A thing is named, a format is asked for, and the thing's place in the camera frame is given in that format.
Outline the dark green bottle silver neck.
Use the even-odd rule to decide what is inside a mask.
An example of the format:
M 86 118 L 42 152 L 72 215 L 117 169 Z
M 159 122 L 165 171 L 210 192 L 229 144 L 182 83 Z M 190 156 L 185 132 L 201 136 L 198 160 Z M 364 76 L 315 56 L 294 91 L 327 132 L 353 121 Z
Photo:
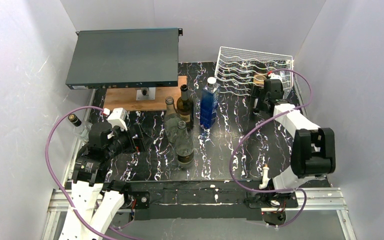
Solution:
M 253 77 L 252 77 L 252 82 L 258 86 L 259 88 L 264 88 L 264 84 L 265 84 L 265 80 L 267 79 L 267 77 L 263 74 L 255 74 Z

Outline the clear glass bottle gold label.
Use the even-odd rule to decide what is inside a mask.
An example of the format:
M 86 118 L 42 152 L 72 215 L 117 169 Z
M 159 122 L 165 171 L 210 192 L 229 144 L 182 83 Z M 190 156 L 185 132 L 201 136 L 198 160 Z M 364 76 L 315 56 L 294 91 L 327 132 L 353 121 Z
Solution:
M 192 162 L 195 153 L 193 138 L 188 132 L 186 122 L 183 120 L 178 122 L 174 146 L 180 164 L 188 165 Z

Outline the blue rectangular glass bottle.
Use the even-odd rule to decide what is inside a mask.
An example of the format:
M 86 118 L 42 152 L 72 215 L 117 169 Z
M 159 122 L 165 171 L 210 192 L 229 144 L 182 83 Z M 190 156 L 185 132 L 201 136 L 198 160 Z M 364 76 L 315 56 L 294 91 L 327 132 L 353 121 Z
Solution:
M 209 77 L 201 91 L 200 125 L 205 129 L 210 129 L 216 121 L 220 86 L 215 77 Z

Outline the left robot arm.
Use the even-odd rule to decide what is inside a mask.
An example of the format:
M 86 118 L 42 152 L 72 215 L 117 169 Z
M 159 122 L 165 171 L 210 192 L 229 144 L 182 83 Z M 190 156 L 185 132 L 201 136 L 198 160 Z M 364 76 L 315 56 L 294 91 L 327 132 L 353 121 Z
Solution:
M 125 203 L 125 183 L 106 181 L 111 160 L 120 154 L 145 150 L 146 133 L 138 123 L 133 137 L 124 120 L 92 125 L 88 141 L 81 147 L 72 173 L 69 207 L 59 239 L 101 240 L 118 209 Z

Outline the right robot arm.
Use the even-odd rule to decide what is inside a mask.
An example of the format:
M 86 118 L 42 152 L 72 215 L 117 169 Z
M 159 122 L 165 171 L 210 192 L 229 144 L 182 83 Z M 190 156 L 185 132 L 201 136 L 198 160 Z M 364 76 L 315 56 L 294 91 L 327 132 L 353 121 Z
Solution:
M 289 103 L 280 79 L 266 79 L 252 93 L 256 97 L 254 109 L 272 114 L 293 137 L 289 167 L 273 178 L 268 177 L 269 167 L 263 167 L 260 190 L 296 189 L 335 171 L 334 131 L 311 122 Z

